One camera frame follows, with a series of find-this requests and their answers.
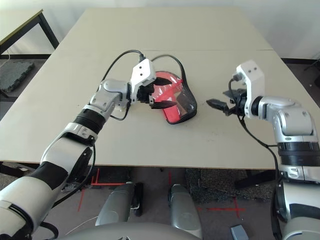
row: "black wire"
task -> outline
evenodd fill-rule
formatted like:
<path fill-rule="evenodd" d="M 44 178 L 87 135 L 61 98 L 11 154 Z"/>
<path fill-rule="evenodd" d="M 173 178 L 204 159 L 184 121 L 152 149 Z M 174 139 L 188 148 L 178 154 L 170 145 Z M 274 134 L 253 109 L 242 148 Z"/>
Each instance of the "black wire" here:
<path fill-rule="evenodd" d="M 145 59 L 145 56 L 144 56 L 143 53 L 140 52 L 139 50 L 128 50 L 128 51 L 124 51 L 124 52 L 121 53 L 119 56 L 117 56 L 115 60 L 113 60 L 113 62 L 111 63 L 111 65 L 109 66 L 109 68 L 107 69 L 107 71 L 105 72 L 105 74 L 104 74 L 101 82 L 106 79 L 107 75 L 109 74 L 110 70 L 111 70 L 112 67 L 115 65 L 115 63 L 116 63 L 121 57 L 123 57 L 123 56 L 126 55 L 126 54 L 130 54 L 130 53 L 140 54 L 140 62 Z M 125 114 L 124 114 L 124 116 L 123 116 L 122 118 L 118 118 L 118 117 L 113 116 L 113 115 L 110 115 L 110 117 L 113 118 L 113 119 L 115 119 L 115 120 L 118 120 L 118 121 L 124 120 L 124 119 L 127 117 L 127 115 L 128 115 L 130 106 L 131 106 L 131 100 L 128 101 L 128 103 L 126 104 Z"/>
<path fill-rule="evenodd" d="M 101 82 L 103 80 L 105 80 L 106 76 L 109 74 L 110 70 L 112 69 L 112 67 L 115 65 L 115 63 L 124 55 L 126 54 L 130 54 L 130 53 L 137 53 L 137 54 L 140 54 L 140 61 L 144 58 L 144 55 L 142 52 L 140 52 L 139 50 L 128 50 L 128 51 L 124 51 L 123 53 L 121 53 L 112 63 L 111 65 L 109 66 L 108 70 L 105 72 Z"/>
<path fill-rule="evenodd" d="M 182 63 L 179 61 L 179 59 L 176 58 L 175 56 L 172 56 L 172 55 L 170 55 L 170 54 L 162 54 L 162 55 L 159 55 L 159 56 L 154 57 L 154 58 L 151 60 L 151 62 L 153 62 L 154 60 L 157 60 L 157 59 L 159 59 L 159 58 L 163 58 L 163 57 L 172 58 L 173 60 L 175 60 L 175 61 L 178 63 L 178 65 L 179 65 L 179 67 L 180 67 L 180 71 L 181 71 L 181 78 L 182 78 L 183 82 L 184 82 L 186 85 L 188 85 L 188 84 L 187 84 L 187 77 L 186 77 L 185 68 L 184 68 L 184 66 L 182 65 Z"/>
<path fill-rule="evenodd" d="M 67 195 L 65 195 L 64 197 L 60 198 L 59 200 L 57 200 L 52 208 L 54 208 L 55 206 L 57 206 L 58 204 L 62 203 L 64 200 L 70 198 L 73 194 L 75 194 L 78 190 L 80 190 L 87 182 L 88 178 L 91 176 L 92 170 L 95 166 L 96 163 L 96 146 L 93 145 L 93 161 L 92 161 L 92 165 L 90 167 L 90 170 L 88 172 L 88 174 L 86 175 L 86 177 L 84 178 L 84 180 L 71 192 L 69 192 Z"/>
<path fill-rule="evenodd" d="M 275 155 L 275 153 L 270 149 L 270 147 L 276 147 L 277 145 L 268 145 L 266 143 L 264 143 L 263 141 L 259 140 L 258 138 L 256 138 L 247 128 L 246 123 L 245 123 L 245 116 L 243 116 L 242 118 L 240 118 L 239 115 L 239 104 L 237 102 L 237 99 L 234 96 L 234 93 L 232 92 L 232 88 L 231 88 L 231 83 L 234 81 L 234 79 L 232 78 L 229 81 L 228 84 L 228 88 L 229 88 L 229 92 L 231 93 L 231 96 L 233 98 L 233 101 L 235 103 L 235 113 L 236 116 L 241 124 L 241 126 L 243 127 L 243 129 L 254 139 L 256 140 L 261 146 L 265 147 L 273 156 L 273 160 L 274 160 L 274 167 L 275 167 L 275 180 L 277 181 L 279 179 L 279 165 L 278 165 L 278 160 L 277 160 L 277 156 Z"/>
<path fill-rule="evenodd" d="M 43 227 L 43 228 L 45 228 L 45 229 L 48 229 L 48 230 L 50 230 L 50 231 L 53 233 L 53 237 L 51 237 L 51 238 L 49 238 L 49 239 L 47 239 L 47 240 L 53 240 L 53 239 L 57 239 L 57 238 L 58 238 L 59 231 L 58 231 L 58 229 L 57 229 L 56 226 L 52 225 L 52 224 L 49 223 L 49 222 L 43 221 L 43 222 L 40 223 L 40 227 Z"/>
<path fill-rule="evenodd" d="M 127 102 L 127 104 L 126 104 L 126 109 L 125 109 L 125 114 L 124 114 L 124 116 L 123 116 L 122 118 L 118 118 L 118 117 L 112 116 L 112 115 L 110 115 L 110 117 L 113 118 L 113 119 L 115 119 L 115 120 L 118 120 L 118 121 L 124 120 L 124 119 L 127 117 L 127 115 L 128 115 L 130 106 L 131 106 L 131 100 Z"/>

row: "table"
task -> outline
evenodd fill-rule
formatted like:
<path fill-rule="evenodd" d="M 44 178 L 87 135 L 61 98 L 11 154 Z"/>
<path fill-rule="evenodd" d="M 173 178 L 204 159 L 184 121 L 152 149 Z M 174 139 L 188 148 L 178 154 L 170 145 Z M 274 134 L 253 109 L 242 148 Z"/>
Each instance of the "table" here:
<path fill-rule="evenodd" d="M 42 12 L 42 9 L 0 11 L 0 54 L 37 24 L 56 49 L 59 42 Z"/>
<path fill-rule="evenodd" d="M 273 169 L 269 152 L 206 100 L 228 101 L 222 92 L 236 67 L 253 59 L 265 74 L 266 93 L 297 99 L 320 129 L 320 110 L 307 91 L 234 7 L 87 9 L 0 121 L 0 161 L 38 163 L 60 131 L 88 102 L 120 53 L 180 59 L 198 105 L 197 115 L 170 125 L 161 110 L 135 104 L 124 121 L 109 119 L 96 143 L 97 165 Z M 119 61 L 109 77 L 130 79 L 138 56 Z M 170 60 L 156 70 L 179 74 Z M 259 139 L 274 143 L 272 126 L 247 120 Z"/>

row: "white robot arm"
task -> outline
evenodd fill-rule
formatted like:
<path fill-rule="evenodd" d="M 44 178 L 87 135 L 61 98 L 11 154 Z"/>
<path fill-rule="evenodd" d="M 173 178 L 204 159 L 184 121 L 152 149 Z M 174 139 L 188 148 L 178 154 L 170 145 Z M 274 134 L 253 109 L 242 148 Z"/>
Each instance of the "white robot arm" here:
<path fill-rule="evenodd" d="M 93 152 L 90 147 L 94 146 L 115 107 L 126 108 L 126 116 L 130 104 L 137 100 L 156 109 L 175 105 L 168 101 L 154 102 L 151 96 L 153 84 L 171 82 L 157 79 L 152 62 L 141 55 L 140 62 L 133 68 L 130 83 L 103 80 L 90 102 L 44 151 L 39 168 L 0 192 L 1 240 L 30 239 L 64 185 L 84 174 Z"/>
<path fill-rule="evenodd" d="M 246 89 L 231 89 L 231 82 L 243 81 Z M 265 76 L 250 60 L 236 68 L 224 92 L 225 102 L 210 99 L 207 103 L 227 116 L 236 114 L 250 119 L 266 120 L 272 124 L 280 165 L 275 186 L 275 211 L 286 222 L 282 239 L 320 238 L 320 148 L 314 120 L 298 102 L 283 97 L 265 96 Z"/>

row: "black table leg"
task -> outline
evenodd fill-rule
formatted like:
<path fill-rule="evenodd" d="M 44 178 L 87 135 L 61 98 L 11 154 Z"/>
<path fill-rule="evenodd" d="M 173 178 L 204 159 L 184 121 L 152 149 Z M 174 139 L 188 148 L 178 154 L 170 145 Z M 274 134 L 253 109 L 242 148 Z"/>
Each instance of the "black table leg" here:
<path fill-rule="evenodd" d="M 234 186 L 236 189 L 244 189 L 247 187 L 252 187 L 255 185 L 265 184 L 267 182 L 274 181 L 275 178 L 276 178 L 275 170 L 266 170 L 255 175 L 252 175 L 250 173 L 248 174 L 247 178 L 235 181 Z"/>
<path fill-rule="evenodd" d="M 20 170 L 19 168 L 13 168 L 10 166 L 6 166 L 0 162 L 0 173 L 10 175 L 13 177 L 21 178 L 25 175 L 25 172 Z"/>
<path fill-rule="evenodd" d="M 49 26 L 45 16 L 42 13 L 40 13 L 38 15 L 38 18 L 40 19 L 40 21 L 39 21 L 40 27 L 44 31 L 46 37 L 49 39 L 53 48 L 56 49 L 59 45 L 59 42 L 58 42 L 54 32 L 52 31 L 51 27 Z"/>

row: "small gray object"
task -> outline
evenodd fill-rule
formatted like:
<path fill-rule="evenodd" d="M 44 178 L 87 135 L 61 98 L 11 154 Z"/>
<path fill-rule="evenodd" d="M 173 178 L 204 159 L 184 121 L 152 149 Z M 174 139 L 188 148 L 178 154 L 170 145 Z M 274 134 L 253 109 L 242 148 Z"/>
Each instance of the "small gray object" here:
<path fill-rule="evenodd" d="M 249 240 L 249 237 L 242 225 L 233 226 L 230 229 L 234 240 Z"/>

